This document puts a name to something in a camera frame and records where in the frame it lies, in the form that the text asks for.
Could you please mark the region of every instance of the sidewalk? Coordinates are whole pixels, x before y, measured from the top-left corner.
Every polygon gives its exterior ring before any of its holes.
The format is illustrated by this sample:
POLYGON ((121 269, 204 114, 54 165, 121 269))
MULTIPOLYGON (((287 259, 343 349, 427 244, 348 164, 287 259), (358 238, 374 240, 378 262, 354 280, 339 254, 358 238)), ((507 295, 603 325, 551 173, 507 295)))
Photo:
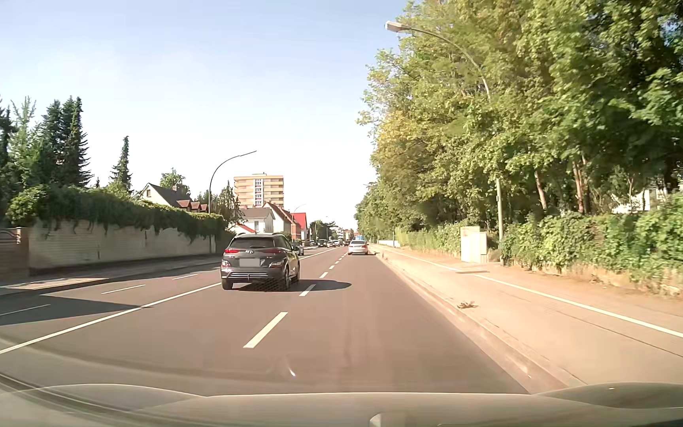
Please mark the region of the sidewalk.
POLYGON ((683 301, 371 247, 531 392, 604 382, 683 384, 683 301))
POLYGON ((23 283, 0 283, 0 296, 29 290, 58 288, 62 286, 87 286, 105 280, 133 277, 139 274, 157 273, 178 268, 219 264, 221 257, 195 257, 192 259, 147 260, 130 262, 128 265, 111 267, 77 266, 70 271, 41 274, 23 283))

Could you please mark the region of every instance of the car rear window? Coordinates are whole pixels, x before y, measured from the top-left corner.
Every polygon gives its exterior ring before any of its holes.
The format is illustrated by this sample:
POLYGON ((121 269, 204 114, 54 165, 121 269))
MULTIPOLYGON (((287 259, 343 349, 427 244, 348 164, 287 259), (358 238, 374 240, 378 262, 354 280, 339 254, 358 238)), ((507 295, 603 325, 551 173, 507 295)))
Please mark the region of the car rear window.
POLYGON ((235 238, 230 247, 237 249, 261 249, 273 248, 275 244, 270 237, 242 237, 235 238))

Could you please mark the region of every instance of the gray suv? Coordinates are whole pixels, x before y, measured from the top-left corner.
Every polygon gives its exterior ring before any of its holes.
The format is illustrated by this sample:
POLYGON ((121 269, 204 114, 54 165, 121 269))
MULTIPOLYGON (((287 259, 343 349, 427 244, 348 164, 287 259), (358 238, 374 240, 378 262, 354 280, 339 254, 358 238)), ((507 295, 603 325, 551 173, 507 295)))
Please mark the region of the gray suv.
POLYGON ((278 283, 288 290, 299 281, 299 248, 281 234, 242 234, 228 244, 220 264, 223 289, 234 283, 278 283))

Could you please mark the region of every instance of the utility box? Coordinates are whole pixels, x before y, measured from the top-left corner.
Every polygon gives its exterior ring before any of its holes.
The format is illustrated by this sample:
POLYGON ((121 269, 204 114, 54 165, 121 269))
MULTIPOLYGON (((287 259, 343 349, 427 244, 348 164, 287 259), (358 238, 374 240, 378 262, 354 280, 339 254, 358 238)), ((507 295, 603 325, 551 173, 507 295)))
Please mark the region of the utility box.
POLYGON ((460 227, 460 261, 488 262, 487 232, 480 227, 460 227))

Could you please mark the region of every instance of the rear bumper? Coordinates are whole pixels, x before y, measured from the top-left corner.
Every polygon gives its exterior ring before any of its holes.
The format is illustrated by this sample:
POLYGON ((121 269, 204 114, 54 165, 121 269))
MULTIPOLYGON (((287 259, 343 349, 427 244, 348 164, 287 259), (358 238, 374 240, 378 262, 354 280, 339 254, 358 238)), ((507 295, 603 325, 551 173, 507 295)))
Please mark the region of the rear bumper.
POLYGON ((264 282, 284 277, 284 269, 280 267, 227 267, 220 269, 221 280, 235 283, 264 282))

